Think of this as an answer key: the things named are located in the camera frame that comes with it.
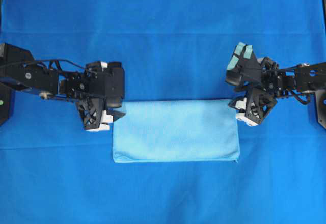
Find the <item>black wire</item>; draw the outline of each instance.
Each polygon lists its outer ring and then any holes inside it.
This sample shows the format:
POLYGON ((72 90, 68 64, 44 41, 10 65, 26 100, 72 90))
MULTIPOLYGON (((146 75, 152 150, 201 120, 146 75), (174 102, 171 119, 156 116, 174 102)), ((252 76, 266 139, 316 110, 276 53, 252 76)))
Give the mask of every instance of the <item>black wire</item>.
POLYGON ((314 75, 326 75, 326 73, 320 73, 320 72, 314 72, 314 71, 309 71, 309 72, 300 72, 300 71, 295 71, 295 68, 287 68, 287 69, 271 69, 271 70, 263 70, 263 69, 256 69, 256 68, 242 68, 243 70, 260 70, 260 71, 265 71, 265 72, 275 72, 275 71, 284 71, 284 72, 293 72, 297 74, 314 74, 314 75))
POLYGON ((97 71, 93 71, 93 70, 90 70, 86 67, 83 67, 83 66, 80 66, 70 60, 66 60, 66 59, 52 59, 52 60, 34 60, 32 62, 13 62, 13 63, 9 63, 9 64, 5 64, 5 65, 0 65, 0 69, 2 68, 5 68, 5 67, 9 67, 9 66, 15 66, 15 65, 35 65, 35 64, 43 64, 42 62, 51 62, 51 61, 63 61, 63 62, 66 62, 68 64, 71 64, 73 66, 76 66, 80 69, 83 69, 85 70, 86 72, 89 72, 89 73, 92 73, 92 74, 107 74, 109 75, 108 73, 104 73, 104 72, 97 72, 97 71))
POLYGON ((308 103, 310 103, 310 94, 307 93, 306 94, 306 99, 307 100, 303 100, 299 97, 299 94, 295 93, 293 90, 289 90, 289 92, 296 98, 297 101, 299 101, 301 104, 303 105, 307 105, 308 103))

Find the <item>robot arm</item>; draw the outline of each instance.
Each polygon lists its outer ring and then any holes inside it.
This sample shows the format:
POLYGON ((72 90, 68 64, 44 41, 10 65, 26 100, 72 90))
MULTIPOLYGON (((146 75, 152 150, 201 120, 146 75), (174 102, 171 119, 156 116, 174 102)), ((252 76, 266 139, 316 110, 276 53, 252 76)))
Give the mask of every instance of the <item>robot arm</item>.
POLYGON ((318 122, 326 129, 326 63, 300 64, 280 69, 268 57, 257 59, 252 46, 239 43, 227 67, 226 82, 235 86, 236 92, 245 95, 235 98, 229 106, 239 110, 237 119, 249 126, 262 123, 277 99, 295 97, 301 104, 310 102, 315 94, 318 122))
POLYGON ((12 90, 75 102, 88 131, 109 130, 109 123, 124 116, 113 110, 121 107, 124 98, 121 63, 94 62, 81 67, 84 72, 80 73, 62 70, 60 61, 67 60, 38 61, 28 50, 0 44, 0 125, 10 116, 12 90))

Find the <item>blue table surface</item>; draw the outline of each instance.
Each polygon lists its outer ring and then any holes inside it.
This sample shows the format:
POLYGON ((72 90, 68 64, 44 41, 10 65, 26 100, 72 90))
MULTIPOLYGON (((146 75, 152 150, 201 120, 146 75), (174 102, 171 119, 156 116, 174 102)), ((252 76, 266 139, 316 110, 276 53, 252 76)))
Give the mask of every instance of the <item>blue table surface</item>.
MULTIPOLYGON (((126 101, 232 98, 239 41, 284 68, 319 63, 323 20, 321 0, 4 0, 0 41, 36 59, 121 61, 126 101)), ((116 164, 112 132, 84 132, 73 104, 16 93, 0 223, 325 223, 314 103, 280 100, 262 125, 238 125, 238 163, 116 164)))

